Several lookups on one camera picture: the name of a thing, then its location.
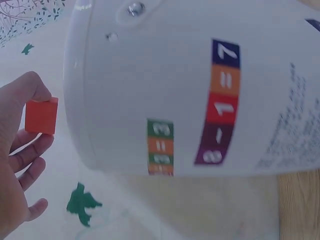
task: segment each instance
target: metal screw head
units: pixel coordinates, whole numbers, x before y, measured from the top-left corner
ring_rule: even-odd
[[[142,2],[134,2],[126,10],[133,17],[141,15],[145,11],[145,5]]]
[[[110,32],[110,33],[105,35],[105,38],[109,42],[115,42],[118,39],[118,34],[116,32]]]

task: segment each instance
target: floral wallpaper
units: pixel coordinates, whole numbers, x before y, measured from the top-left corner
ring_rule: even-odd
[[[21,34],[30,34],[57,21],[66,0],[0,0],[0,47]]]

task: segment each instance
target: white plastic container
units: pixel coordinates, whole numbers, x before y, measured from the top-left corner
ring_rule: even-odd
[[[320,12],[296,0],[78,0],[64,63],[74,144],[103,172],[318,168],[319,43]]]

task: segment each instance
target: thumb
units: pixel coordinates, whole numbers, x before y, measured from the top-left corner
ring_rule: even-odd
[[[10,99],[15,99],[21,107],[30,100],[45,102],[52,97],[39,75],[34,71],[23,74],[2,87],[1,90],[5,95],[10,96]]]

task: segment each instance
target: green sticker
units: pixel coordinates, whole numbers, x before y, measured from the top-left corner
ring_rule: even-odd
[[[80,222],[89,228],[91,215],[87,214],[85,209],[95,209],[96,207],[102,207],[102,203],[97,202],[90,192],[85,193],[85,186],[78,182],[78,185],[71,193],[70,200],[66,206],[67,212],[77,214]]]
[[[174,165],[174,156],[149,153],[150,164]]]
[[[174,124],[168,121],[148,119],[147,134],[148,137],[174,139]]]
[[[24,55],[28,55],[29,54],[29,51],[32,49],[32,48],[34,48],[35,46],[33,46],[32,44],[30,44],[30,43],[28,43],[25,47],[24,47],[24,49],[22,50],[22,54],[24,54]]]

